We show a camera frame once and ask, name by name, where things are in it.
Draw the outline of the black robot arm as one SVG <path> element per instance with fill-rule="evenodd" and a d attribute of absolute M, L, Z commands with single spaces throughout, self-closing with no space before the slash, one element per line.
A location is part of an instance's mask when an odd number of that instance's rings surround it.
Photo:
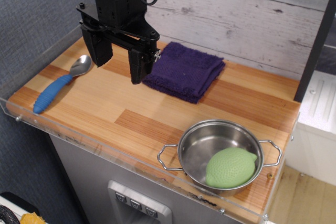
<path fill-rule="evenodd" d="M 139 84 L 160 58 L 159 33 L 145 20 L 147 7 L 158 0 L 95 0 L 81 2 L 80 27 L 92 61 L 103 66 L 113 56 L 112 45 L 128 51 L 131 81 Z"/>

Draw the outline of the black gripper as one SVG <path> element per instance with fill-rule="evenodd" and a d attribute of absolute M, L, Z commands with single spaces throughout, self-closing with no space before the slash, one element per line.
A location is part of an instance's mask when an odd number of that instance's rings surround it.
<path fill-rule="evenodd" d="M 145 20 L 148 0 L 95 0 L 81 2 L 81 30 L 93 63 L 106 64 L 113 56 L 112 44 L 128 51 L 131 82 L 140 84 L 152 72 L 159 53 L 156 42 L 160 35 Z"/>

